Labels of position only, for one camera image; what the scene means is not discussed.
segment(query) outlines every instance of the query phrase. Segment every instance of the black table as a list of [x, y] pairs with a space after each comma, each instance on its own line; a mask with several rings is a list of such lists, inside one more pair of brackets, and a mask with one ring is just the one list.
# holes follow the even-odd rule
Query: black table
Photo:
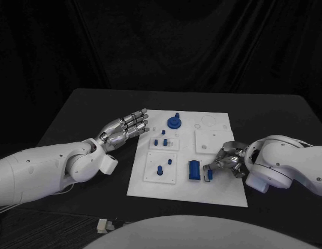
[[[56, 116], [39, 146], [95, 137], [114, 119], [147, 109], [229, 113], [235, 139], [250, 144], [278, 134], [322, 145], [322, 125], [296, 95], [180, 93], [78, 89]], [[322, 197], [294, 182], [266, 194], [245, 185], [249, 207], [127, 196], [138, 138], [111, 152], [119, 161], [112, 175], [101, 172], [73, 190], [19, 208], [135, 222], [166, 215], [204, 215], [247, 222], [322, 245]]]

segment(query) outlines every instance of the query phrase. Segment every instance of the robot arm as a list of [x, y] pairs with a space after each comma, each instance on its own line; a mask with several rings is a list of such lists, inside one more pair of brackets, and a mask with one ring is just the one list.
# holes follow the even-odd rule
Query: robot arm
[[243, 164], [249, 170], [246, 184], [262, 193], [268, 192], [269, 185], [286, 189], [298, 180], [322, 196], [322, 146], [281, 135], [268, 136], [250, 146], [227, 142], [214, 162], [203, 168], [230, 168], [236, 177], [243, 177]]
[[37, 200], [71, 184], [88, 181], [98, 170], [111, 174], [118, 161], [107, 153], [147, 132], [147, 109], [114, 120], [95, 139], [26, 149], [0, 160], [0, 206]]

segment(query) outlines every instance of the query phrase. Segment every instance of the blue object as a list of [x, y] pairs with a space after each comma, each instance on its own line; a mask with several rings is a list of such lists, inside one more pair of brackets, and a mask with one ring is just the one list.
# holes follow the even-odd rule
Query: blue object
[[207, 179], [213, 180], [213, 171], [212, 170], [207, 170]]
[[189, 161], [189, 178], [191, 180], [200, 180], [200, 162]]
[[176, 113], [176, 116], [171, 117], [167, 121], [167, 125], [171, 129], [177, 129], [181, 127], [181, 120], [180, 120], [180, 114]]
[[158, 175], [163, 175], [163, 166], [158, 166], [158, 167], [157, 167], [157, 174], [158, 174]]

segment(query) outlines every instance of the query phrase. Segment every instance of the white board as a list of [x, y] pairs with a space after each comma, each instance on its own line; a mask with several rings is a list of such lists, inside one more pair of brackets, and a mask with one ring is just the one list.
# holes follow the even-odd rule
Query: white board
[[[180, 114], [181, 127], [171, 129], [167, 126], [167, 120], [170, 117], [174, 117], [176, 113]], [[148, 110], [147, 114], [150, 131], [140, 135], [127, 195], [247, 207], [243, 182], [242, 179], [235, 178], [230, 170], [217, 170], [210, 182], [204, 182], [201, 170], [201, 180], [189, 179], [189, 161], [200, 161], [201, 169], [203, 165], [213, 162], [217, 153], [214, 152], [216, 149], [207, 153], [196, 152], [196, 131], [217, 131], [214, 137], [219, 136], [219, 148], [222, 148], [224, 142], [233, 141], [233, 139], [229, 140], [229, 138], [233, 138], [233, 133], [227, 113]], [[151, 142], [154, 138], [177, 139], [178, 151], [164, 150], [163, 140], [158, 140], [158, 148], [154, 149], [154, 143]], [[209, 142], [209, 145], [213, 148], [214, 140]], [[160, 179], [157, 182], [144, 181], [148, 153], [170, 153], [177, 155], [177, 163], [173, 165], [176, 167], [174, 184], [163, 183]]]

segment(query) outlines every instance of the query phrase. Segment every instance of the white round object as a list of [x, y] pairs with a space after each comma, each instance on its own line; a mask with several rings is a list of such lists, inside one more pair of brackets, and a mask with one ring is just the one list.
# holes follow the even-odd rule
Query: white round object
[[203, 116], [201, 122], [206, 126], [213, 126], [216, 124], [216, 118], [210, 115]]
[[135, 222], [96, 239], [99, 248], [314, 248], [279, 232], [235, 220], [164, 216]]

